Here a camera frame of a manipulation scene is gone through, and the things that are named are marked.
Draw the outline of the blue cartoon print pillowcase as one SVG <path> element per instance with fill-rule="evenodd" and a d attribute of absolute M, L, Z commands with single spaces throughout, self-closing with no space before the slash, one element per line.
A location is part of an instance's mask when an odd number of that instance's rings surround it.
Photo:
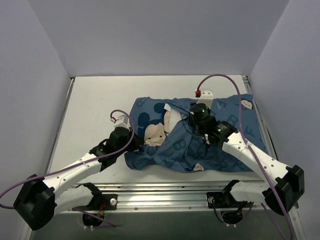
<path fill-rule="evenodd" d="M 226 121 L 237 129 L 243 129 L 246 139 L 265 152 L 256 112 L 241 105 L 242 97 L 253 99 L 251 94 L 215 98 L 210 114 L 218 121 Z M 129 115 L 134 123 L 135 134 L 144 140 L 144 145 L 139 151 L 125 153 L 127 166 L 142 170 L 146 166 L 160 165 L 182 173 L 205 170 L 249 172 L 250 168 L 244 163 L 214 145 L 206 148 L 203 140 L 192 133 L 187 117 L 191 105 L 196 102 L 192 98 L 137 98 Z M 182 113 L 182 120 L 169 134 L 164 131 L 165 104 Z"/>

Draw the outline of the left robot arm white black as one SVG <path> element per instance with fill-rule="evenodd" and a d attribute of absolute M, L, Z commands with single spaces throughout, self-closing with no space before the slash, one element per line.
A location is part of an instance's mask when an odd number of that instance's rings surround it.
<path fill-rule="evenodd" d="M 109 138 L 71 165 L 46 176 L 30 176 L 24 181 L 13 208 L 34 231 L 55 215 L 74 208 L 96 211 L 88 221 L 97 226 L 102 222 L 104 210 L 116 209 L 117 196 L 104 195 L 93 183 L 81 181 L 104 171 L 123 153 L 139 150 L 143 144 L 132 128 L 116 127 Z"/>

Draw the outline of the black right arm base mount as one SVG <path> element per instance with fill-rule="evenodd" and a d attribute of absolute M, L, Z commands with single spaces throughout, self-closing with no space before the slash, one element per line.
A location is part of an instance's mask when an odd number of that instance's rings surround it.
<path fill-rule="evenodd" d="M 209 209 L 216 208 L 231 208 L 234 204 L 231 197 L 220 191 L 206 193 L 207 206 Z"/>

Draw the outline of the white pillow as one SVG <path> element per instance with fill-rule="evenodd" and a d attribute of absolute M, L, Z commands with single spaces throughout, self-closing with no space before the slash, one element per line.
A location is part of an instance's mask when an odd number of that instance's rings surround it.
<path fill-rule="evenodd" d="M 180 113 L 175 108 L 171 107 L 169 104 L 164 105 L 164 132 L 166 134 L 170 134 L 172 130 L 175 128 L 176 124 L 182 120 L 182 113 Z"/>

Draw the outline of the aluminium left side rail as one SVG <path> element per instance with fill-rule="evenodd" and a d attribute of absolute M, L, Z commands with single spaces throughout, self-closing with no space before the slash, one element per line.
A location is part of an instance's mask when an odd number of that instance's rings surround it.
<path fill-rule="evenodd" d="M 46 172 L 45 172 L 46 174 L 48 174 L 50 172 L 51 167 L 52 167 L 52 163 L 53 163 L 53 160 L 54 160 L 54 156 L 55 156 L 56 148 L 57 148 L 57 145 L 58 145 L 60 133 L 61 133 L 61 130 L 62 130 L 62 127 L 63 127 L 63 122 L 64 122 L 64 119 L 65 119 L 65 115 L 66 115 L 66 112 L 67 112 L 67 109 L 68 109 L 69 101 L 70 101 L 70 98 L 71 98 L 71 95 L 72 95 L 72 91 L 73 91 L 73 87 L 74 87 L 74 84 L 75 84 L 75 79 L 76 79 L 75 77 L 72 77 L 70 79 L 70 85 L 69 85 L 69 88 L 68 88 L 68 91 L 67 91 L 67 95 L 66 95 L 66 98 L 65 98 L 64 108 L 63 108 L 62 115 L 61 115 L 61 118 L 60 118 L 60 121 L 59 121 L 58 129 L 57 129 L 57 132 L 56 132 L 56 135 L 55 135 L 53 147 L 52 147 L 51 152 L 50 152 L 49 162 L 47 164 L 47 168 L 46 168 Z"/>

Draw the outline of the aluminium rail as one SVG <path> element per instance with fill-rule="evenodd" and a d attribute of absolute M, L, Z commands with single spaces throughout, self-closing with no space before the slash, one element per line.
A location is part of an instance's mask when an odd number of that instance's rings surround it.
<path fill-rule="evenodd" d="M 254 145 L 252 141 L 247 144 L 249 149 L 253 152 L 253 170 L 267 183 L 271 182 L 272 185 L 276 185 L 276 179 L 283 178 L 288 172 L 286 169 L 287 165 L 277 160 L 277 155 L 273 147 L 271 137 L 256 101 L 254 99 L 249 100 L 246 97 L 242 97 L 241 105 L 247 109 L 253 109 L 255 111 L 261 141 L 266 148 L 266 151 L 263 151 Z"/>
<path fill-rule="evenodd" d="M 70 85 L 69 85 L 69 88 L 68 88 L 68 91 L 67 91 L 67 95 L 66 95 L 66 98 L 65 98 L 64 108 L 63 108 L 62 115 L 61 115 L 61 118 L 60 118 L 60 121 L 59 121 L 58 129 L 57 129 L 57 132 L 56 132 L 56 135 L 55 135 L 53 147 L 52 147 L 51 152 L 50 152 L 49 162 L 47 164 L 47 168 L 46 168 L 46 172 L 45 172 L 46 174 L 48 174 L 50 172 L 51 167 L 52 167 L 52 163 L 53 163 L 53 160 L 54 160 L 54 156 L 55 156 L 56 148 L 57 148 L 57 145 L 58 145 L 60 133 L 61 133 L 61 130 L 62 130 L 62 127 L 63 127 L 63 122 L 64 122 L 64 119 L 65 119 L 65 115 L 66 115 L 66 112 L 67 112 L 67 109 L 68 109 L 69 101 L 70 101 L 70 98 L 71 98 L 71 95 L 72 95 L 72 91 L 73 91 L 73 87 L 74 87 L 74 84 L 75 84 L 75 79 L 76 79 L 75 77 L 72 77 L 70 79 Z"/>

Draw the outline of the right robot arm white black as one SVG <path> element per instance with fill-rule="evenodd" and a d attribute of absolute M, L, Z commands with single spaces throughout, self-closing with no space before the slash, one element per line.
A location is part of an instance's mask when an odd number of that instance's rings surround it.
<path fill-rule="evenodd" d="M 207 148 L 215 146 L 230 154 L 264 181 L 232 180 L 223 190 L 223 203 L 232 207 L 238 202 L 255 202 L 279 215 L 287 214 L 305 192 L 304 170 L 277 161 L 244 139 L 233 125 L 216 120 L 204 103 L 192 104 L 189 110 L 189 119 Z"/>

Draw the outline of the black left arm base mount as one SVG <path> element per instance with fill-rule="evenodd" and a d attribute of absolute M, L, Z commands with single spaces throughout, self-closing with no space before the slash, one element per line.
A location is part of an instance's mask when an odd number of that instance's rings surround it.
<path fill-rule="evenodd" d="M 114 193 L 102 194 L 98 204 L 100 211 L 114 211 L 117 209 L 118 195 Z"/>

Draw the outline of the aluminium right side rail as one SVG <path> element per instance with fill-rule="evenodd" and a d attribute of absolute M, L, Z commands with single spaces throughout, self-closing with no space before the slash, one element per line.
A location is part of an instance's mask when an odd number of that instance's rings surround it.
<path fill-rule="evenodd" d="M 253 170 L 267 183 L 271 182 L 272 185 L 276 185 L 276 179 L 283 178 L 288 172 L 286 169 L 287 165 L 277 160 L 277 155 L 273 147 L 271 137 L 256 101 L 254 99 L 249 100 L 246 97 L 242 97 L 241 105 L 247 109 L 253 109 L 255 111 L 261 141 L 266 148 L 266 151 L 263 151 L 254 145 L 252 141 L 247 144 L 249 149 L 253 152 Z"/>

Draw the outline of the aluminium front rail frame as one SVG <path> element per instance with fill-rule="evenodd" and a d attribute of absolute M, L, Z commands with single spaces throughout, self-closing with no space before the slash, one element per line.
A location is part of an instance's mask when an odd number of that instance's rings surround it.
<path fill-rule="evenodd" d="M 207 205 L 207 192 L 223 192 L 226 186 L 213 185 L 210 182 L 195 184 L 91 184 L 84 183 L 73 186 L 63 192 L 55 200 L 55 214 L 71 211 L 74 208 L 83 211 L 99 212 L 98 206 L 102 194 L 117 194 L 117 209 L 103 212 L 186 212 L 205 211 Z M 233 201 L 231 208 L 214 209 L 227 211 L 238 208 L 257 207 L 257 202 Z"/>

